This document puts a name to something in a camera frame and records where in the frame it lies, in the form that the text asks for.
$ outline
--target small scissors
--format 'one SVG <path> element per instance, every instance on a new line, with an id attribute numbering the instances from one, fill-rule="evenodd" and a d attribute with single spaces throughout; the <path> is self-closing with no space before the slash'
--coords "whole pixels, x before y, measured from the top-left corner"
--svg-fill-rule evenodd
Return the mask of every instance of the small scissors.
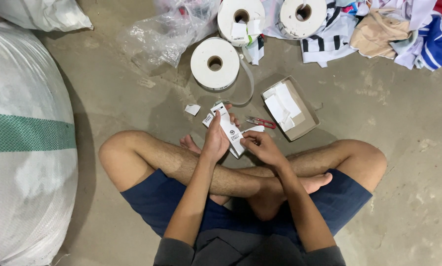
<path id="1" fill-rule="evenodd" d="M 260 119 L 260 118 L 256 118 L 253 116 L 246 116 L 249 119 L 246 119 L 247 122 L 252 123 L 252 124 L 256 124 L 256 125 L 263 125 L 264 127 L 268 127 L 271 129 L 275 129 L 277 127 L 277 125 L 274 122 L 270 122 L 264 119 Z"/>

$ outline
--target hand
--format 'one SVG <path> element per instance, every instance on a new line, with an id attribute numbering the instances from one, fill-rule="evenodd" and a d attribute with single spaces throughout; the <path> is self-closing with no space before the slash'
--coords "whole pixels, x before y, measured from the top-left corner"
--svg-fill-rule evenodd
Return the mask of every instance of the hand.
<path id="1" fill-rule="evenodd" d="M 232 107 L 232 104 L 227 104 L 224 107 L 226 108 L 226 110 L 229 110 Z M 241 124 L 239 123 L 239 119 L 236 118 L 235 114 L 229 113 L 229 118 L 230 118 L 231 122 L 236 125 L 236 127 L 241 126 Z"/>
<path id="2" fill-rule="evenodd" d="M 206 157 L 214 165 L 223 157 L 229 148 L 228 136 L 220 125 L 221 114 L 216 111 L 208 130 L 206 131 L 205 144 L 201 150 L 201 156 Z"/>
<path id="3" fill-rule="evenodd" d="M 257 132 L 249 130 L 242 134 L 241 144 L 248 148 L 254 155 L 266 164 L 274 167 L 281 167 L 289 164 L 287 158 L 283 156 L 279 148 L 273 142 L 272 138 L 266 132 Z"/>

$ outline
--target shirt sleeve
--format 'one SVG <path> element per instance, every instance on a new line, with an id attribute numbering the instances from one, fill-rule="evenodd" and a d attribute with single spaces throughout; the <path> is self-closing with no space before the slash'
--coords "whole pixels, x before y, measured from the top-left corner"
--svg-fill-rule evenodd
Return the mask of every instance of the shirt sleeve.
<path id="1" fill-rule="evenodd" d="M 308 252 L 304 260 L 308 266 L 346 266 L 338 246 Z"/>
<path id="2" fill-rule="evenodd" d="M 183 241 L 162 238 L 154 259 L 154 266 L 190 266 L 193 248 Z"/>

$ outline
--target navy blue shorts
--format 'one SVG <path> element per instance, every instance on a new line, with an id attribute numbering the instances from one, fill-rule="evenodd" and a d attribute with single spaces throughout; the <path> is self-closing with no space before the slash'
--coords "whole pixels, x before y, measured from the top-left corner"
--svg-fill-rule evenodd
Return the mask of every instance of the navy blue shorts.
<path id="1" fill-rule="evenodd" d="M 332 181 L 310 194 L 331 233 L 335 235 L 372 197 L 372 194 L 348 175 L 329 169 Z M 159 235 L 163 236 L 186 186 L 158 169 L 141 183 L 121 192 L 131 207 Z M 239 215 L 210 198 L 206 200 L 200 232 L 229 229 L 261 235 L 279 234 L 300 244 L 288 203 L 282 205 L 271 221 L 260 221 L 253 213 Z"/>

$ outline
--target dark gray shirt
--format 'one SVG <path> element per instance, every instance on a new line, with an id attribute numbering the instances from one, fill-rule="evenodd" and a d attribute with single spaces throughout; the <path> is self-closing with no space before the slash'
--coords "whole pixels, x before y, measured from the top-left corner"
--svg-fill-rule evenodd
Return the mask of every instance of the dark gray shirt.
<path id="1" fill-rule="evenodd" d="M 175 239 L 162 238 L 155 266 L 345 266 L 339 247 L 300 252 L 290 239 L 226 229 L 201 232 L 194 248 Z"/>

